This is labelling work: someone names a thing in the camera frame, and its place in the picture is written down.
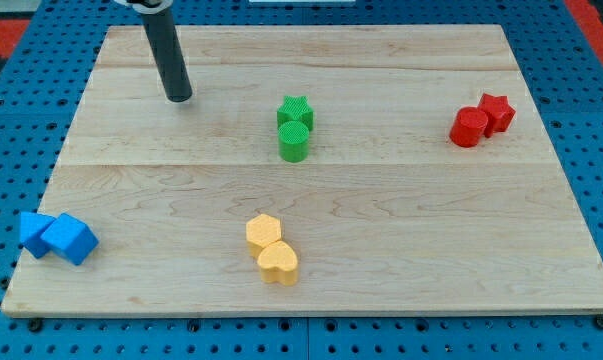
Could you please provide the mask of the white rod mount collar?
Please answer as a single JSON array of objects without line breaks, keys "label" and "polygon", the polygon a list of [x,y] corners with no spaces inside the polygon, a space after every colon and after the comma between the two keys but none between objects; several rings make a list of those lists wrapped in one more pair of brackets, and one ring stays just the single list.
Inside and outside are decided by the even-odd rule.
[{"label": "white rod mount collar", "polygon": [[114,0],[138,13],[159,13],[173,5],[173,0]]}]

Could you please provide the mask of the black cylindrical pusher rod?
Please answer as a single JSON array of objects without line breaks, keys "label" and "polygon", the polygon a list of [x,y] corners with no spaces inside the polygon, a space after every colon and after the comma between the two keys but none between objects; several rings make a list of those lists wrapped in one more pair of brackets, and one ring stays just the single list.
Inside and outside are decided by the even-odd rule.
[{"label": "black cylindrical pusher rod", "polygon": [[184,102],[193,95],[171,7],[140,13],[167,99]]}]

